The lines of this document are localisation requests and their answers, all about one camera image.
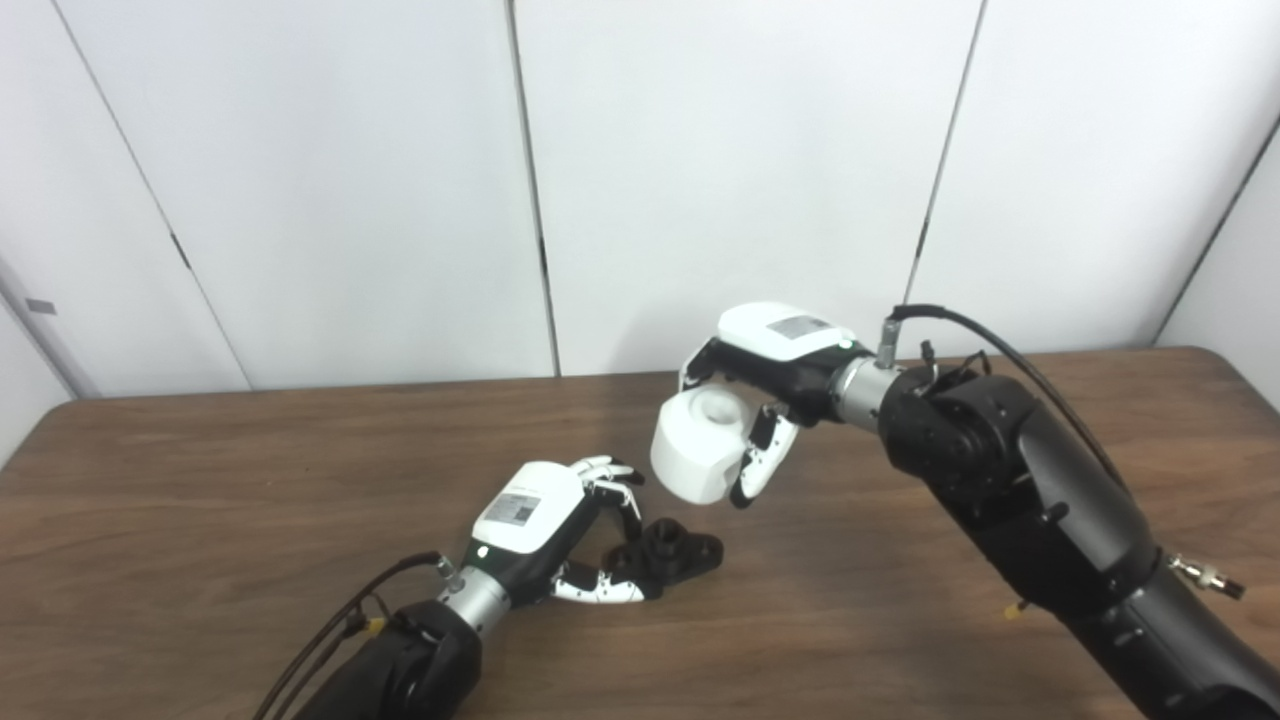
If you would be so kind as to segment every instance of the white wall panel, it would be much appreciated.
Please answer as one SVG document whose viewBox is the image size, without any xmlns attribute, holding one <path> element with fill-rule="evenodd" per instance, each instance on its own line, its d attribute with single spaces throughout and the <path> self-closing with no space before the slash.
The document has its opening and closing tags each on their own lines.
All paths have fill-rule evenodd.
<svg viewBox="0 0 1280 720">
<path fill-rule="evenodd" d="M 552 370 L 502 0 L 63 0 L 255 387 Z"/>
<path fill-rule="evenodd" d="M 991 0 L 911 299 L 1025 351 L 1152 342 L 1280 113 L 1277 37 L 1272 0 Z"/>
<path fill-rule="evenodd" d="M 0 300 L 0 468 L 45 413 L 68 400 L 67 388 Z"/>
<path fill-rule="evenodd" d="M 1226 357 L 1280 409 L 1280 142 L 1258 163 L 1160 345 L 1198 345 Z"/>
<path fill-rule="evenodd" d="M 520 0 L 566 373 L 677 366 L 731 305 L 874 333 L 978 1 Z"/>
<path fill-rule="evenodd" d="M 47 0 L 0 3 L 0 284 L 84 395 L 247 387 Z"/>
</svg>

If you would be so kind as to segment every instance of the wooden table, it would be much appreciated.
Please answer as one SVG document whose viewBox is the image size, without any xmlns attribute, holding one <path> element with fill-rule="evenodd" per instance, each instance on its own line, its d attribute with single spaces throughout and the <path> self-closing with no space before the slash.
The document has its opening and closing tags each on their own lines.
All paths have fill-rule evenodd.
<svg viewBox="0 0 1280 720">
<path fill-rule="evenodd" d="M 1206 598 L 1280 661 L 1280 418 L 1198 350 L 1041 359 Z M 648 468 L 671 374 L 74 402 L 0 473 L 0 717 L 243 719 L 366 578 L 457 553 L 531 459 Z M 724 565 L 659 602 L 509 615 L 463 717 L 1137 717 L 869 434 L 801 434 L 746 511 L 672 515 Z M 617 538 L 602 521 L 581 557 Z M 390 602 L 434 596 L 425 574 Z"/>
</svg>

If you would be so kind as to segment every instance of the cable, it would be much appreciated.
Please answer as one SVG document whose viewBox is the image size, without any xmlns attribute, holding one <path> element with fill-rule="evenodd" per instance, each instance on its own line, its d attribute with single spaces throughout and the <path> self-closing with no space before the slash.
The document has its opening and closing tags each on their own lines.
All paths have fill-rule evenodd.
<svg viewBox="0 0 1280 720">
<path fill-rule="evenodd" d="M 1062 395 L 1057 392 L 1057 388 L 1053 387 L 1053 383 L 1048 382 L 1048 378 L 1046 378 L 1039 370 L 1037 370 L 1036 365 L 1032 365 L 1030 360 L 1023 356 L 1021 352 L 1014 350 L 1011 345 L 1001 340 L 1000 336 L 991 332 L 978 322 L 972 320 L 965 315 L 961 315 L 960 313 L 956 313 L 954 310 L 947 310 L 941 305 L 899 305 L 893 307 L 893 313 L 891 313 L 887 319 L 901 322 L 910 318 L 934 318 L 938 320 L 950 320 L 957 325 L 966 328 L 969 332 L 977 334 L 978 337 L 996 346 L 996 350 L 1004 354 L 1005 357 L 1009 357 L 1010 363 L 1016 365 L 1018 369 L 1023 372 L 1023 374 L 1030 378 L 1032 382 L 1034 382 L 1036 386 L 1039 387 L 1041 392 L 1043 392 L 1044 396 L 1050 398 L 1050 401 L 1053 404 L 1053 407 L 1057 407 L 1057 411 L 1061 413 L 1064 418 L 1066 418 L 1066 421 L 1071 425 L 1071 429 L 1075 430 L 1075 433 L 1080 437 L 1084 445 L 1089 448 L 1089 452 L 1092 452 L 1093 456 L 1098 460 L 1098 464 L 1102 465 L 1102 469 L 1107 473 L 1107 475 L 1111 475 L 1111 479 L 1115 480 L 1117 486 L 1124 488 L 1125 492 L 1129 492 L 1128 486 L 1125 486 L 1124 478 L 1120 477 L 1120 470 L 1111 461 L 1111 456 L 1107 455 L 1107 451 L 1102 448 L 1102 443 L 1098 442 L 1098 438 L 1093 437 L 1093 433 L 1089 430 L 1088 425 L 1085 425 L 1084 420 L 1082 420 L 1080 416 L 1075 414 L 1075 410 L 1073 410 L 1071 406 L 1068 405 L 1066 398 L 1064 398 Z"/>
<path fill-rule="evenodd" d="M 314 678 L 315 674 L 319 673 L 321 667 L 324 667 L 325 662 L 329 662 L 329 659 L 333 657 L 333 653 L 338 652 L 338 646 L 340 646 L 343 642 L 358 634 L 361 625 L 364 625 L 366 621 L 367 620 L 365 619 L 365 614 L 360 612 L 358 610 L 355 614 L 347 615 L 347 626 L 343 628 L 342 633 L 334 635 L 334 638 L 329 641 L 329 644 L 326 644 L 324 650 L 320 651 L 320 655 L 316 656 L 315 659 L 315 662 L 312 662 L 311 666 L 307 667 L 307 671 L 302 674 L 302 678 L 293 684 L 293 688 L 289 689 L 289 694 L 284 696 L 284 700 L 280 701 L 280 706 L 275 708 L 275 715 L 271 716 L 271 720 L 284 719 L 284 714 L 289 711 L 289 706 L 293 705 L 294 700 L 297 700 L 298 694 L 302 692 L 302 688 L 307 687 L 307 683 L 311 682 L 311 678 Z"/>
<path fill-rule="evenodd" d="M 355 597 L 348 600 L 347 603 L 343 605 L 338 610 L 338 612 L 335 612 L 334 616 L 329 619 L 328 623 L 325 623 L 324 628 L 320 628 L 320 632 L 316 633 L 315 637 L 312 637 L 306 646 L 303 646 L 303 648 L 298 652 L 298 655 L 293 659 L 293 661 L 289 662 L 289 665 L 284 669 L 284 673 L 280 674 L 280 678 L 275 680 L 275 684 L 271 685 L 270 691 L 268 691 L 266 697 L 262 698 L 262 705 L 260 705 L 257 712 L 253 714 L 253 720 L 262 720 L 264 717 L 266 717 L 266 714 L 271 708 L 271 705 L 275 703 L 275 698 L 280 697 L 280 691 L 283 691 L 284 685 L 287 685 L 289 680 L 293 678 L 293 675 L 297 674 L 298 667 L 301 667 L 302 664 L 306 662 L 307 657 L 310 657 L 311 653 L 315 652 L 316 647 L 320 646 L 320 643 L 325 639 L 325 637 L 328 637 L 329 633 L 332 633 L 333 629 L 337 628 L 338 624 L 342 623 L 343 619 L 346 619 L 352 610 L 360 607 L 360 603 L 366 597 L 369 597 L 369 594 L 372 593 L 378 588 L 378 585 L 381 585 L 389 578 L 398 575 L 404 570 L 408 570 L 410 568 L 419 568 L 422 565 L 435 565 L 439 561 L 440 561 L 440 553 L 435 551 L 410 555 L 408 557 L 398 560 L 394 565 L 379 573 L 372 580 L 365 583 L 365 587 L 360 588 L 360 592 L 357 592 Z"/>
</svg>

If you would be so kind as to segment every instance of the black plastic part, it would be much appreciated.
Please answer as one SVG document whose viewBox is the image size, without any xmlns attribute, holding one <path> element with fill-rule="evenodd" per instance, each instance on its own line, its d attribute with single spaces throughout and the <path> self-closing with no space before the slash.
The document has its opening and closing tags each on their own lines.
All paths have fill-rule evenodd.
<svg viewBox="0 0 1280 720">
<path fill-rule="evenodd" d="M 842 423 L 832 402 L 836 378 L 855 357 L 872 355 L 865 347 L 826 347 L 795 360 L 769 360 L 737 346 L 712 338 L 689 363 L 687 378 L 703 380 L 724 377 L 758 387 L 788 407 L 787 418 L 812 428 L 820 420 Z"/>
<path fill-rule="evenodd" d="M 690 533 L 676 520 L 662 518 L 639 541 L 609 551 L 604 570 L 613 574 L 614 583 L 636 583 L 645 591 L 645 600 L 653 600 L 663 587 L 710 573 L 723 561 L 724 543 L 719 538 Z M 654 588 L 654 594 L 646 588 Z"/>
<path fill-rule="evenodd" d="M 1167 568 L 1142 592 L 1065 624 L 1147 717 L 1280 717 L 1280 674 Z"/>
<path fill-rule="evenodd" d="M 480 680 L 480 635 L 438 601 L 401 609 L 294 720 L 447 720 Z"/>
<path fill-rule="evenodd" d="M 728 502 L 730 505 L 737 507 L 739 510 L 746 510 L 748 507 L 751 506 L 753 502 L 755 502 L 754 497 L 746 497 L 746 493 L 742 492 L 741 478 L 735 480 L 733 486 L 728 488 Z"/>
</svg>

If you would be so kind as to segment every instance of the robotic hand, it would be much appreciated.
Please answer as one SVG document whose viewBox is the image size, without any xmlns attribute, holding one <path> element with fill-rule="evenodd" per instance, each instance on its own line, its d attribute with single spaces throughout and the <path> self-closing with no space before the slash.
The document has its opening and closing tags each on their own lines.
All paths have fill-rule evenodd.
<svg viewBox="0 0 1280 720">
<path fill-rule="evenodd" d="M 271 703 L 319 641 L 343 619 L 347 630 L 321 652 L 278 708 L 289 702 L 337 644 L 360 630 L 375 632 L 338 667 L 306 705 L 298 720 L 443 720 L 452 717 L 480 679 L 484 638 L 511 610 L 548 597 L 586 603 L 653 600 L 666 585 L 719 566 L 723 546 L 671 519 L 641 529 L 631 488 L 644 482 L 632 468 L 598 456 L 570 466 L 525 464 L 475 521 L 462 568 L 439 553 L 406 559 L 375 578 L 334 616 L 285 670 L 255 720 Z M 603 568 L 568 559 L 602 510 L 616 510 L 626 543 L 605 556 Z M 433 564 L 445 589 L 435 600 L 402 607 L 370 623 L 360 602 L 376 584 L 412 565 Z"/>
<path fill-rule="evenodd" d="M 941 366 L 895 363 L 901 323 L 956 322 L 1023 369 L 1085 447 L 1016 380 L 992 375 L 983 354 Z M 984 373 L 973 369 L 982 360 Z M 754 420 L 721 373 L 772 396 Z M 776 302 L 733 307 L 686 363 L 663 405 L 652 461 L 690 502 L 724 496 L 748 506 L 799 428 L 847 423 L 877 433 L 890 461 L 922 479 L 1023 598 L 1052 612 L 1148 717 L 1280 717 L 1280 674 L 1236 638 L 1188 587 L 1239 598 L 1210 566 L 1165 553 L 1119 471 L 1051 384 L 973 320 L 904 305 L 876 351 L 850 331 Z"/>
</svg>

